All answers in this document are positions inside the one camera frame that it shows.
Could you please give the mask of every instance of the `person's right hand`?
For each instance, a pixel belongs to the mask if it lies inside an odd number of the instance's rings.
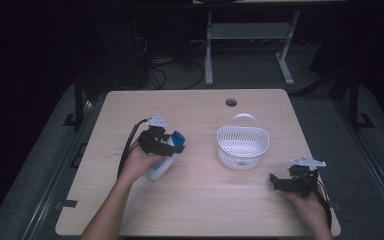
[[[333,239],[326,212],[314,193],[310,193],[306,198],[301,198],[298,194],[291,192],[284,194],[292,202],[314,239]]]

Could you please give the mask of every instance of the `dark background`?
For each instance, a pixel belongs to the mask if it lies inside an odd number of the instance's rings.
[[[361,82],[384,110],[384,1],[364,2],[354,1],[327,19],[329,11],[303,11],[294,41],[320,41],[329,24],[314,71],[328,75],[355,60]],[[83,88],[90,98],[108,89],[134,89],[145,81],[147,63],[134,53],[132,15],[92,11],[88,3],[0,1],[0,204],[56,103],[76,77],[85,79]],[[181,56],[191,38],[205,36],[202,12],[160,16],[142,16],[145,24],[137,29],[156,48]],[[317,24],[321,19],[325,24]]]

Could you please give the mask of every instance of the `floor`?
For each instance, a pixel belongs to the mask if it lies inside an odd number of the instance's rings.
[[[216,55],[211,87],[202,78],[204,57],[197,56],[193,62],[151,70],[141,89],[281,88],[293,93],[322,77],[308,68],[317,46],[291,47],[287,63],[296,83],[287,86],[274,56],[279,43],[261,44]],[[290,99],[313,157],[328,164],[320,174],[342,228],[336,239],[384,239],[384,114],[375,97],[361,86],[359,113],[366,113],[375,128],[354,131],[346,118],[347,96],[337,101],[328,97],[332,84]],[[67,115],[74,113],[74,88],[67,89],[0,208],[0,240],[78,238],[57,235],[55,224],[81,161],[77,155],[92,134],[104,100],[102,92],[88,102],[85,121],[75,130],[63,126]]]

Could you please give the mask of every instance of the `white desk frame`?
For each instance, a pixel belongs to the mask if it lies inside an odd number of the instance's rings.
[[[295,11],[290,22],[286,23],[213,23],[211,12],[208,13],[207,23],[207,52],[205,56],[205,84],[212,86],[213,68],[211,63],[212,39],[284,39],[282,50],[276,53],[283,78],[287,85],[293,85],[294,80],[286,64],[286,55],[291,45],[300,11]]]

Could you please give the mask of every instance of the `light wood tabletop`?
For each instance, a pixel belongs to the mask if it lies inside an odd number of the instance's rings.
[[[225,101],[235,99],[229,107]],[[266,130],[270,145],[248,171],[224,167],[217,156],[217,130],[249,113]],[[311,156],[289,97],[278,89],[122,91],[107,95],[56,225],[60,235],[80,235],[116,181],[124,145],[135,124],[156,115],[166,133],[181,132],[183,153],[158,180],[146,175],[133,185],[121,226],[124,236],[270,237],[308,231],[269,174],[289,178],[289,159]],[[249,125],[249,119],[237,124]],[[147,129],[139,128],[137,136]],[[332,233],[340,226],[333,210]]]

